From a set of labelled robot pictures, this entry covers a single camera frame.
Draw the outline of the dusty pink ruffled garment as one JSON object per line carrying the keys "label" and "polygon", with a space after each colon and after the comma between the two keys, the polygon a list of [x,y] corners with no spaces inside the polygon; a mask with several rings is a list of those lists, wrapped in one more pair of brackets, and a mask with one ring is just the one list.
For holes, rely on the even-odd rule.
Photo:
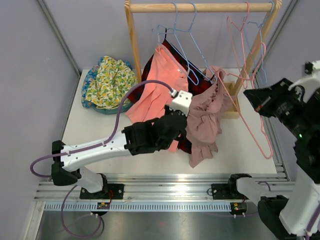
{"label": "dusty pink ruffled garment", "polygon": [[191,142],[189,165],[195,168],[205,159],[213,158],[218,152],[216,139],[222,133],[221,118],[230,109],[233,101],[224,86],[224,73],[218,66],[211,65],[205,76],[217,78],[203,93],[192,97],[187,116],[186,138]]}

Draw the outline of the red black plaid skirt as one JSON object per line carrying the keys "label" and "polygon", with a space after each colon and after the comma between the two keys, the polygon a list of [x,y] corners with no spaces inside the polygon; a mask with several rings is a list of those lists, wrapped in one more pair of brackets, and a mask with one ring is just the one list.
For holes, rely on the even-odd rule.
{"label": "red black plaid skirt", "polygon": [[[179,64],[183,66],[184,69],[188,69],[187,61],[184,59],[183,55],[179,52],[179,50],[173,46],[169,41],[166,39],[162,42],[162,44],[170,51],[170,53],[174,56]],[[151,69],[151,64],[153,60],[153,55],[150,57],[146,65],[144,66],[141,80],[146,81],[147,76]],[[201,71],[191,62],[189,62],[190,72],[188,79],[188,91],[193,94],[193,96],[202,94],[206,91],[212,84],[210,81],[205,80],[205,77],[201,73]],[[142,96],[144,85],[136,88],[129,96],[128,99],[131,103],[136,103]],[[177,148],[191,154],[192,153],[192,143],[185,137],[183,141],[180,141],[177,145]]]}

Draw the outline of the pink wire hanger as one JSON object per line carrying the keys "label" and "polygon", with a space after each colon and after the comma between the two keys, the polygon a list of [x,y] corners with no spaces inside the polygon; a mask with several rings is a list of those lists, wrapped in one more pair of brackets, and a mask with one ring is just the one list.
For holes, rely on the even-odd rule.
{"label": "pink wire hanger", "polygon": [[[247,80],[247,70],[246,70],[246,51],[245,51],[245,46],[244,46],[244,30],[245,30],[245,25],[247,23],[247,19],[250,15],[250,3],[248,1],[245,2],[246,4],[246,15],[242,20],[242,24],[241,26],[237,26],[237,24],[232,20],[232,18],[230,16],[227,16],[226,19],[226,25],[227,25],[227,30],[229,33],[229,37],[230,37],[230,41],[231,41],[231,46],[232,46],[232,50],[233,50],[233,54],[235,57],[235,62],[236,62],[236,66],[237,69],[239,71],[239,74],[237,76],[237,80],[236,83],[234,85],[234,90],[236,89],[241,89],[242,86],[244,85],[245,81]],[[238,52],[236,49],[236,44],[234,42],[234,37],[231,31],[231,27],[235,27],[235,29],[239,32],[240,34],[240,43],[241,43],[241,53],[242,53],[242,57],[243,57],[243,65],[242,68],[240,68],[240,57],[238,56]]]}

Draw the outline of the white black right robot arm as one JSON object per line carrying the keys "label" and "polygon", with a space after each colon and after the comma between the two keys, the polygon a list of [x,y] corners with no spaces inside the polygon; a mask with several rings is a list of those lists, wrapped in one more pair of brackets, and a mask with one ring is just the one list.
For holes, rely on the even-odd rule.
{"label": "white black right robot arm", "polygon": [[227,193],[257,206],[265,226],[279,240],[320,238],[320,90],[304,100],[306,89],[286,78],[243,93],[262,117],[276,118],[295,138],[294,186],[289,197],[271,193],[249,174],[230,176]]}

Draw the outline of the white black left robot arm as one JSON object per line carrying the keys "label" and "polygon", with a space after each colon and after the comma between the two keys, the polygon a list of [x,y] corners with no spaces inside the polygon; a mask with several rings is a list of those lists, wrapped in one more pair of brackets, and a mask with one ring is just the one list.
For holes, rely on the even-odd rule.
{"label": "white black left robot arm", "polygon": [[160,118],[136,122],[108,138],[67,146],[62,141],[52,143],[51,179],[55,186],[79,186],[85,200],[112,199],[122,184],[110,184],[102,173],[86,166],[92,163],[169,149],[173,141],[186,134],[187,117],[179,110],[169,111]]}

